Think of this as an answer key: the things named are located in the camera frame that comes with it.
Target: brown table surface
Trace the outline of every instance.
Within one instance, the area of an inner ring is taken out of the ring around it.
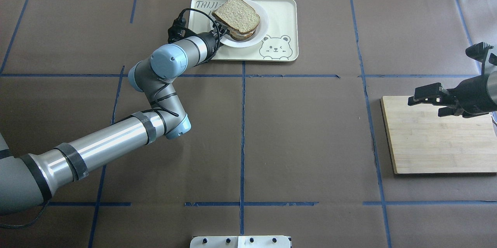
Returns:
[[[0,0],[12,152],[41,154],[147,109],[127,73],[190,1]],[[285,234],[294,247],[495,246],[497,177],[394,175],[380,98],[477,75],[464,50],[497,43],[497,0],[295,1],[295,62],[188,71],[175,88],[189,133],[64,186],[35,225],[0,230],[0,246],[188,247],[239,234]]]

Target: white bracket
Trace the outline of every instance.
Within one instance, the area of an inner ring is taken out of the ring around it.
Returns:
[[[292,248],[286,236],[194,237],[190,248]]]

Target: blue tape line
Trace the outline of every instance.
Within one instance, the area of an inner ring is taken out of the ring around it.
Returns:
[[[192,75],[184,74],[180,75],[180,78],[241,78],[242,75]]]
[[[95,202],[50,202],[48,206],[95,206]],[[101,202],[100,206],[131,206],[131,202]]]
[[[5,64],[7,63],[7,59],[9,58],[10,50],[12,49],[12,45],[14,44],[14,39],[16,39],[17,31],[19,30],[21,20],[23,19],[23,15],[24,15],[24,12],[26,11],[26,7],[27,7],[29,1],[30,0],[24,1],[23,9],[21,9],[21,14],[19,15],[19,19],[17,20],[16,27],[14,28],[14,33],[12,34],[12,37],[10,38],[9,47],[7,47],[7,51],[5,52],[5,56],[3,57],[2,67],[0,68],[0,75],[2,74],[2,72],[5,68]]]
[[[242,62],[242,142],[240,161],[240,235],[245,233],[245,61]]]
[[[114,124],[117,101],[119,99],[119,92],[121,91],[121,85],[123,82],[123,76],[124,76],[123,73],[124,73],[124,66],[121,68],[121,73],[119,76],[119,83],[117,84],[116,99],[114,101],[114,108],[112,110],[112,118],[111,118],[111,122],[110,122],[111,125]],[[92,231],[90,232],[90,239],[88,242],[88,248],[92,248],[92,246],[93,246],[93,240],[95,237],[95,229],[96,229],[96,221],[98,219],[98,210],[100,208],[100,200],[102,198],[103,181],[105,179],[106,169],[107,169],[107,165],[104,165],[102,167],[102,174],[100,176],[100,183],[98,186],[98,193],[97,193],[96,202],[95,202],[94,218],[93,218],[93,222],[92,222]]]
[[[2,75],[4,78],[119,78],[121,75],[106,75],[106,74],[88,74],[88,75],[70,75],[57,73],[6,73]]]
[[[129,19],[129,23],[130,24],[133,24],[133,20],[135,19],[135,8],[136,8],[136,1],[137,0],[133,0],[133,9],[131,10],[131,17]]]
[[[246,75],[247,78],[341,78],[338,75]]]
[[[473,78],[477,75],[365,75],[366,78]]]
[[[364,98],[366,100],[366,109],[368,112],[368,121],[369,121],[369,132],[371,132],[371,139],[373,140],[373,147],[374,147],[374,158],[375,158],[375,165],[376,165],[376,177],[378,178],[378,187],[380,190],[380,198],[381,198],[381,203],[382,203],[382,211],[383,211],[383,222],[385,225],[385,234],[387,237],[387,244],[388,248],[392,248],[392,241],[390,238],[390,227],[388,225],[388,215],[387,215],[387,206],[385,204],[385,194],[383,193],[383,182],[381,180],[381,170],[380,170],[380,159],[378,158],[378,148],[376,147],[376,139],[374,136],[374,127],[373,127],[373,118],[371,117],[371,107],[369,105],[369,97],[368,97],[368,92],[367,92],[367,84],[366,84],[366,74],[364,72],[364,64],[362,62],[362,54],[361,50],[359,48],[359,32],[357,30],[357,21],[355,18],[355,9],[354,9],[354,0],[350,0],[350,9],[352,11],[352,19],[354,23],[354,32],[355,32],[355,42],[357,45],[357,55],[359,57],[359,64],[361,67],[361,78],[362,78],[362,86],[364,90]]]
[[[317,201],[245,201],[244,206],[315,206]],[[240,202],[185,202],[186,207],[201,206],[240,206]]]
[[[469,35],[469,31],[467,30],[467,25],[466,25],[466,20],[464,19],[463,11],[461,9],[461,5],[459,4],[459,0],[456,0],[456,6],[457,6],[457,11],[459,13],[459,17],[461,18],[461,22],[463,23],[463,28],[464,32],[466,33],[466,38],[467,42],[469,42],[469,45],[473,45],[473,40],[471,39],[471,36]],[[478,61],[474,61],[476,64],[476,68],[478,69],[478,72],[481,74],[481,64]]]
[[[387,201],[388,206],[396,205],[497,205],[497,201],[493,200],[432,200],[432,201]],[[362,203],[364,206],[379,206],[379,201],[365,201]]]

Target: bear drawing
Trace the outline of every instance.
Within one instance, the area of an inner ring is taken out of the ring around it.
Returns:
[[[272,38],[270,36],[265,36],[262,40],[262,46],[259,49],[259,54],[261,54],[264,59],[285,59],[293,54],[293,50],[290,47],[290,37],[281,36],[280,38]]]

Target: sandwich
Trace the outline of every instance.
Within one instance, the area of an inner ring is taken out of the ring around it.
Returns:
[[[250,38],[261,18],[243,0],[228,0],[212,12],[212,16],[228,27],[229,35],[237,41]]]

